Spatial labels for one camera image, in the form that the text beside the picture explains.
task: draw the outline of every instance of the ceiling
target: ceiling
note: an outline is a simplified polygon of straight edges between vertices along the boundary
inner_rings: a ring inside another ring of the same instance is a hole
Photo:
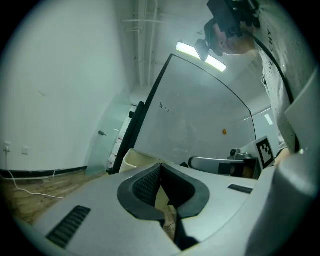
[[[246,98],[247,102],[261,94],[268,97],[261,83],[262,64],[258,53],[251,51],[245,55],[218,57],[210,52],[210,55],[227,66],[224,72],[220,72],[211,65],[176,50],[178,42],[194,46],[198,39],[205,38],[204,25],[213,17],[207,2],[208,0],[135,1],[133,19],[139,21],[124,22],[124,26],[127,33],[134,33],[137,84],[140,88],[150,89],[170,54],[175,54],[205,69],[229,86],[240,98]],[[145,22],[154,20],[157,3],[155,19],[159,23]]]

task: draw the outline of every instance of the power outlet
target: power outlet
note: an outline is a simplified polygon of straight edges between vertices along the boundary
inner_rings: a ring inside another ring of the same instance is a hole
[[[10,142],[7,142],[7,141],[4,142],[3,151],[11,152],[11,143]]]
[[[22,147],[22,154],[23,155],[29,155],[30,147],[23,146]]]

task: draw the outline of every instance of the ceiling light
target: ceiling light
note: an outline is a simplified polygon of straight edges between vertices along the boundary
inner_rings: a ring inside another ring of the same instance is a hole
[[[190,45],[187,45],[185,43],[182,42],[178,42],[176,44],[176,50],[183,52],[185,54],[189,54],[197,59],[200,60],[200,57],[196,51],[196,49]],[[208,58],[205,61],[206,63],[208,63],[209,65],[215,67],[216,69],[220,70],[221,72],[225,71],[227,66],[225,64],[223,64],[222,62],[220,62],[219,60],[217,60],[216,58],[212,57],[212,56],[208,56]]]
[[[265,119],[268,121],[269,125],[272,126],[272,125],[274,124],[274,123],[272,122],[269,114],[266,114],[264,117],[265,117]]]

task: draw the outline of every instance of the white cable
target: white cable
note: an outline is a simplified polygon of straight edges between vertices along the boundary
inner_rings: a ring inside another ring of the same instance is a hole
[[[27,192],[27,193],[29,193],[30,195],[38,195],[38,196],[45,196],[45,197],[50,197],[50,198],[63,199],[63,197],[60,197],[60,196],[53,196],[53,195],[41,194],[41,193],[31,193],[31,192],[29,192],[28,190],[25,190],[25,189],[23,189],[23,188],[19,188],[19,187],[17,186],[16,180],[15,180],[14,176],[12,175],[11,171],[8,170],[7,163],[8,163],[8,148],[7,148],[6,151],[5,151],[5,170],[8,171],[9,174],[11,175],[12,180],[13,180],[14,185],[15,185],[15,187],[16,187],[17,190],[21,190],[21,191]]]

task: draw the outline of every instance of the wooden floor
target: wooden floor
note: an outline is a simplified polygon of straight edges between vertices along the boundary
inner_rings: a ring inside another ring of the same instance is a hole
[[[16,184],[20,189],[25,189],[32,193],[64,198],[82,185],[100,178],[103,175],[108,174],[103,172],[86,176],[83,170],[59,175],[54,178],[16,180]],[[25,191],[18,190],[13,180],[0,179],[0,189],[11,214],[31,225],[48,208],[59,200],[62,200],[42,195],[32,195]]]

